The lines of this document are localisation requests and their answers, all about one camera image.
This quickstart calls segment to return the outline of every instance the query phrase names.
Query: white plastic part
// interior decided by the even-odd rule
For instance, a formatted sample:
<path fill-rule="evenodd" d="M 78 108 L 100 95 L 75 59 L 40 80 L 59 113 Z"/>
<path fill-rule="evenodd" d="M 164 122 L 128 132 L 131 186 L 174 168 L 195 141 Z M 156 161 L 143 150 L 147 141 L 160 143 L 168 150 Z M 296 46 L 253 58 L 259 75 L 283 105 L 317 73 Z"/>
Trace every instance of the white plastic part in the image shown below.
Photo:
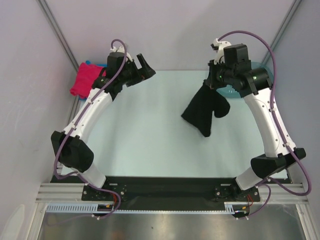
<path fill-rule="evenodd" d="M 115 52 L 123 53 L 123 54 L 125 53 L 125 48 L 122 45 L 119 48 L 116 48 L 115 46 L 113 46 L 113 48 L 111 48 L 110 50 L 114 53 Z M 129 59 L 131 62 L 134 61 L 128 52 L 126 52 L 126 58 Z"/>
<path fill-rule="evenodd" d="M 79 174 L 85 180 L 87 180 L 88 183 L 97 188 L 101 188 L 106 181 L 106 176 L 99 171 L 94 162 L 91 164 L 87 171 L 79 172 Z"/>
<path fill-rule="evenodd" d="M 231 46 L 231 43 L 228 42 L 228 41 L 218 41 L 218 38 L 216 38 L 213 41 L 213 45 L 215 47 L 219 47 L 218 50 L 216 51 L 216 55 L 215 55 L 215 58 L 214 58 L 214 64 L 216 65 L 219 62 L 220 63 L 224 63 L 225 62 L 224 48 L 228 47 L 228 46 Z"/>
<path fill-rule="evenodd" d="M 265 88 L 260 90 L 257 95 L 252 93 L 245 96 L 244 101 L 249 106 L 260 131 L 265 155 L 267 157 L 277 158 L 279 154 L 286 155 L 289 151 L 287 150 L 273 119 L 270 108 L 270 95 L 271 90 L 269 88 Z M 284 135 L 286 136 L 288 144 L 292 149 L 295 148 L 296 144 L 290 138 L 286 130 L 275 101 L 273 110 L 275 110 L 276 117 Z"/>
<path fill-rule="evenodd" d="M 72 127 L 75 126 L 75 122 L 78 119 L 80 113 L 86 107 L 88 103 L 91 103 L 93 96 L 99 91 L 99 88 L 91 89 L 89 97 L 85 101 L 84 105 L 75 116 L 75 118 L 69 123 L 68 126 L 64 128 L 64 131 L 67 133 Z M 71 137 L 79 136 L 81 140 L 85 143 L 88 141 L 89 134 L 96 124 L 101 113 L 106 109 L 108 105 L 112 103 L 112 97 L 110 93 L 105 93 L 104 91 L 99 94 L 99 96 L 91 103 L 89 108 L 86 110 L 84 116 L 77 124 L 76 128 L 71 133 Z"/>
<path fill-rule="evenodd" d="M 235 181 L 241 190 L 247 190 L 262 181 L 262 178 L 258 177 L 250 166 L 241 175 L 237 176 Z"/>
<path fill-rule="evenodd" d="M 25 220 L 25 205 L 19 205 L 6 222 L 0 240 L 16 240 Z"/>

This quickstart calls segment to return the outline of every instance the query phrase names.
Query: black cloth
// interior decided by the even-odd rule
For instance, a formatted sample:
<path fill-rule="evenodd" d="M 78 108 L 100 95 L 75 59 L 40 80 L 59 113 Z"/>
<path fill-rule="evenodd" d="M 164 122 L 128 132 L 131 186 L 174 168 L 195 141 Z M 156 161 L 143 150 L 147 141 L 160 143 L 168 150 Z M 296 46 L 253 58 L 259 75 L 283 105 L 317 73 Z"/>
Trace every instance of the black cloth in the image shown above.
<path fill-rule="evenodd" d="M 181 117 L 198 128 L 203 136 L 209 137 L 212 113 L 214 112 L 216 118 L 223 118 L 229 113 L 229 110 L 230 104 L 227 99 L 203 83 Z"/>

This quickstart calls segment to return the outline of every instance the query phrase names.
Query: red cloth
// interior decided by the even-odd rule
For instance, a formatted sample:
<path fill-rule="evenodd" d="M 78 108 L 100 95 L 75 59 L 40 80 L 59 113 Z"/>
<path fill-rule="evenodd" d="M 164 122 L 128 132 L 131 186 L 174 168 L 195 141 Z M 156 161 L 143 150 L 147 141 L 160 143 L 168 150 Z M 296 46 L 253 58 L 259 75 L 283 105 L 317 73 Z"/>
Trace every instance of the red cloth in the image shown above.
<path fill-rule="evenodd" d="M 80 98 L 85 99 L 89 96 L 91 86 L 99 76 L 103 67 L 94 64 L 81 63 L 78 73 L 75 77 L 75 83 L 70 89 L 73 96 L 79 95 Z"/>

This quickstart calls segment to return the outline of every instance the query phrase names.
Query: gray wall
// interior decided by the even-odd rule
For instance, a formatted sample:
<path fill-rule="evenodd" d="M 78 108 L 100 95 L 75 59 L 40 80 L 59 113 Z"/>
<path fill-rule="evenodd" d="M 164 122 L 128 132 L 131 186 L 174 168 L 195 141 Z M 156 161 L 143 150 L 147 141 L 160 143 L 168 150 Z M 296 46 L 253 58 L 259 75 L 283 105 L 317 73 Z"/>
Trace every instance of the gray wall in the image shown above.
<path fill-rule="evenodd" d="M 132 56 L 155 70 L 206 70 L 214 38 L 252 31 L 271 43 L 293 0 L 47 0 L 78 61 L 105 63 L 120 38 Z M 227 38 L 250 46 L 259 62 L 266 49 L 243 34 Z"/>
<path fill-rule="evenodd" d="M 298 147 L 306 149 L 303 164 L 309 171 L 313 191 L 308 196 L 320 223 L 320 1 L 305 0 L 277 47 L 276 99 L 283 121 Z M 296 182 L 305 182 L 296 166 Z"/>
<path fill-rule="evenodd" d="M 35 0 L 0 1 L 0 36 L 0 233 L 23 204 L 22 238 L 52 174 L 50 135 L 68 120 L 75 71 Z"/>

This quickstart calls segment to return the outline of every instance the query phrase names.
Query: robotic arm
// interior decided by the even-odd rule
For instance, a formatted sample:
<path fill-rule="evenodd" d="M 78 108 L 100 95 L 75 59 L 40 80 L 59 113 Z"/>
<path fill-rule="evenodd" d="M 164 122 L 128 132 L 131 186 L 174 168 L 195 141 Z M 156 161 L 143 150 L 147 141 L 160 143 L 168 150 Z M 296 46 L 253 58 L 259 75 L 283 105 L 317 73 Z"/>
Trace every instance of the robotic arm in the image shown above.
<path fill-rule="evenodd" d="M 251 68 L 247 46 L 231 45 L 228 41 L 215 39 L 211 47 L 217 54 L 208 64 L 209 75 L 205 84 L 213 90 L 231 85 L 239 92 L 254 116 L 264 145 L 264 154 L 253 158 L 251 166 L 235 178 L 234 185 L 240 193 L 295 163 L 286 148 L 287 145 L 294 150 L 299 159 L 306 157 L 306 152 L 303 148 L 296 148 L 285 128 L 276 102 L 271 108 L 272 81 L 264 68 Z M 275 112 L 286 136 L 286 144 L 280 136 L 272 112 Z"/>
<path fill-rule="evenodd" d="M 101 113 L 115 100 L 117 94 L 122 91 L 124 84 L 129 87 L 149 79 L 156 74 L 147 64 L 142 54 L 137 55 L 141 64 L 141 68 L 138 69 L 135 61 L 130 54 L 127 53 L 126 62 L 120 74 L 96 96 L 106 83 L 115 76 L 124 61 L 125 51 L 123 46 L 119 48 L 114 47 L 111 50 L 112 52 L 107 58 L 107 67 L 101 70 L 99 77 L 94 81 L 83 107 L 62 132 L 55 131 L 51 135 L 53 150 L 55 155 L 57 155 L 66 137 L 66 133 L 73 129 L 64 146 L 62 146 L 58 160 L 66 167 L 82 175 L 89 183 L 97 188 L 101 188 L 104 185 L 106 176 L 102 174 L 94 164 L 94 153 L 86 144 L 93 126 L 99 119 Z"/>

